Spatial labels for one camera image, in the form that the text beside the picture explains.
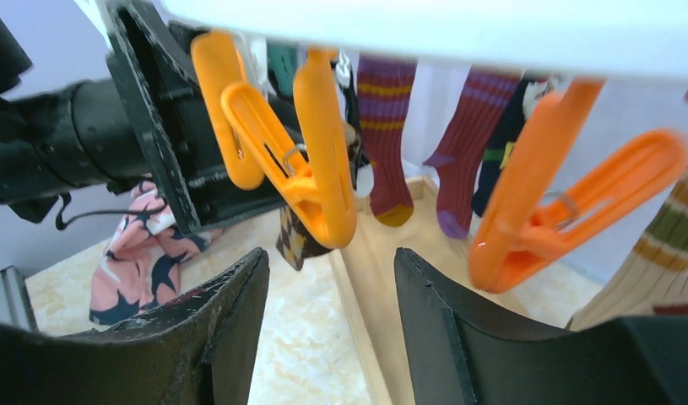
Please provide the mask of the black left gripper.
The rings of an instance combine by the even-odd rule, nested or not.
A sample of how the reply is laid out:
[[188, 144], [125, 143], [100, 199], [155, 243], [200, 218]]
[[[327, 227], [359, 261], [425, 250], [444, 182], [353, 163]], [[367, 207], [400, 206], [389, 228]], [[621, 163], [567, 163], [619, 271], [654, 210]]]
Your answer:
[[226, 171], [189, 56], [200, 31], [164, 22], [148, 1], [110, 1], [106, 19], [108, 68], [180, 231], [220, 229], [282, 208], [269, 181], [244, 191]]

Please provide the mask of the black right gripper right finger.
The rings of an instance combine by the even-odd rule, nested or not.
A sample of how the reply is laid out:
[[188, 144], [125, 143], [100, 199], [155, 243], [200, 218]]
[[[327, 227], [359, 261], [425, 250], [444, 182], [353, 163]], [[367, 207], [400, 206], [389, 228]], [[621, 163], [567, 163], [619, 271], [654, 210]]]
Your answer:
[[418, 404], [688, 404], [688, 316], [615, 318], [534, 340], [447, 330], [454, 370], [409, 358]]

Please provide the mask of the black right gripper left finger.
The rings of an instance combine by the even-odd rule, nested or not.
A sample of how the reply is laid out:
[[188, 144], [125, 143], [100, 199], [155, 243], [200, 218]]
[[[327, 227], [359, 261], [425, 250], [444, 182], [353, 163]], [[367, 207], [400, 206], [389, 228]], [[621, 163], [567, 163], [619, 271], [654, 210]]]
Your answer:
[[103, 331], [51, 337], [0, 324], [0, 404], [245, 404], [269, 274], [256, 248]]

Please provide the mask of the maroon purple striped sock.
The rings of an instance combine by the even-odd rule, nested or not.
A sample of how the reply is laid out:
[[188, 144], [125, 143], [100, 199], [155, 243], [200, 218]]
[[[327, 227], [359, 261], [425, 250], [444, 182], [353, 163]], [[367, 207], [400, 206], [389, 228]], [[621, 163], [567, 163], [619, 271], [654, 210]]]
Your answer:
[[401, 145], [416, 68], [415, 62], [366, 54], [357, 68], [361, 140], [373, 174], [370, 208], [389, 227], [404, 225], [414, 212]]

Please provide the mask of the white plastic sock hanger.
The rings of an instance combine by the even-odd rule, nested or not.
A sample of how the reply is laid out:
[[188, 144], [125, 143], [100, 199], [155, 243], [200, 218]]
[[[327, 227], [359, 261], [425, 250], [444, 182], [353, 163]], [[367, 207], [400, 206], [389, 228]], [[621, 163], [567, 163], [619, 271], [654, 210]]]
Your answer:
[[166, 1], [195, 24], [498, 67], [688, 82], [688, 1]]

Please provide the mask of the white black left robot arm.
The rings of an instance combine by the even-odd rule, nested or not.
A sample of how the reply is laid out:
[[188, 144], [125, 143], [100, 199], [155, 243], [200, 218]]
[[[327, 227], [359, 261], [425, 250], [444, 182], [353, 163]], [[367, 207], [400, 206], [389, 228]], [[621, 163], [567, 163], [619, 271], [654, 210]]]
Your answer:
[[109, 1], [110, 77], [7, 101], [32, 62], [0, 18], [0, 204], [40, 223], [72, 190], [129, 190], [151, 175], [181, 232], [284, 206], [265, 181], [232, 181], [190, 58], [200, 28], [164, 22], [147, 1]]

